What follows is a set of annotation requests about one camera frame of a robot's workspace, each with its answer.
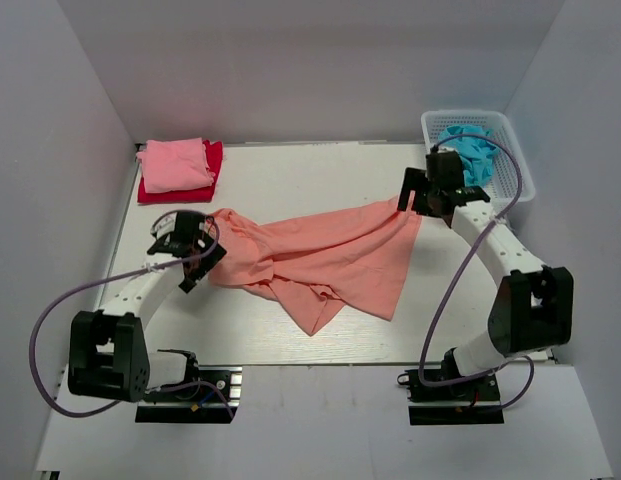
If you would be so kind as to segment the salmon orange t-shirt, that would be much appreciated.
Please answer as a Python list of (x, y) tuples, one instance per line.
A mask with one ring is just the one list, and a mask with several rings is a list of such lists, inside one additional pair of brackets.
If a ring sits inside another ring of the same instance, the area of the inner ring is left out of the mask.
[(226, 254), (210, 282), (278, 302), (309, 336), (344, 306), (391, 320), (422, 223), (396, 199), (263, 225), (232, 209), (214, 218)]

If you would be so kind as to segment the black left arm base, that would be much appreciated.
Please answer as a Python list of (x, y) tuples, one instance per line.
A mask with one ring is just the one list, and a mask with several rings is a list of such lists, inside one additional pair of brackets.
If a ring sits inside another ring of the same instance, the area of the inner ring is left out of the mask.
[(136, 407), (137, 424), (229, 425), (237, 413), (242, 389), (241, 366), (190, 368), (176, 391), (149, 393)]

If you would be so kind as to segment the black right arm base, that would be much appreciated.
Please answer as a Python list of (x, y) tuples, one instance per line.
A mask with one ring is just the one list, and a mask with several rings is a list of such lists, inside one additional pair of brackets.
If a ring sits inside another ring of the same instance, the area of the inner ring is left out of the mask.
[(411, 426), (469, 426), (504, 423), (501, 396), (494, 376), (466, 383), (425, 386), (417, 369), (405, 370), (397, 384), (407, 390)]

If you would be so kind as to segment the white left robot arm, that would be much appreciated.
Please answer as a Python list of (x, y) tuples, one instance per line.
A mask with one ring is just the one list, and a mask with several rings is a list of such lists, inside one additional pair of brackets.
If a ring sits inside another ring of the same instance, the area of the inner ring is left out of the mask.
[(173, 292), (191, 292), (226, 255), (220, 230), (210, 215), (176, 211), (155, 223), (152, 236), (141, 271), (110, 301), (72, 321), (68, 388), (74, 395), (138, 402), (163, 387), (181, 399), (200, 390), (196, 355), (151, 352), (144, 330)]

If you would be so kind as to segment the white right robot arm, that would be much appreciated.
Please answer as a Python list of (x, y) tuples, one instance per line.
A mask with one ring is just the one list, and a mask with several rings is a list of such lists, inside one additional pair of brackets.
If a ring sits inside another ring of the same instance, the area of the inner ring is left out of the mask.
[(398, 208), (443, 220), (470, 247), (435, 311), (426, 344), (473, 258), (481, 261), (497, 287), (486, 329), (446, 353), (439, 377), (428, 379), (420, 366), (421, 385), (443, 388), (449, 396), (462, 399), (476, 389), (479, 378), (510, 361), (569, 342), (572, 274), (532, 254), (508, 227), (507, 212), (496, 211), (482, 188), (465, 185), (456, 151), (434, 146), (426, 156), (425, 169), (407, 169)]

